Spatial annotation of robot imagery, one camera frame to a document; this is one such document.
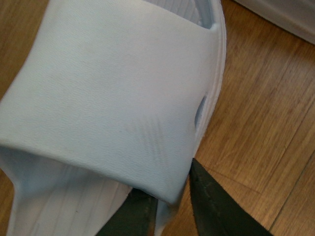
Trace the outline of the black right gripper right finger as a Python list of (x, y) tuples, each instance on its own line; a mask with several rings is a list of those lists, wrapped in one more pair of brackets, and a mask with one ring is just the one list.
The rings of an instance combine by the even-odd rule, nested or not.
[(200, 236), (270, 236), (196, 160), (189, 172), (190, 198)]

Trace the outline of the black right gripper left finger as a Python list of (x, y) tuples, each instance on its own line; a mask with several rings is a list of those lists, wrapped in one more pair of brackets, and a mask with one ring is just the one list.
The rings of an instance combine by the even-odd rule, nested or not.
[(153, 236), (158, 200), (132, 189), (125, 202), (99, 230), (98, 236)]

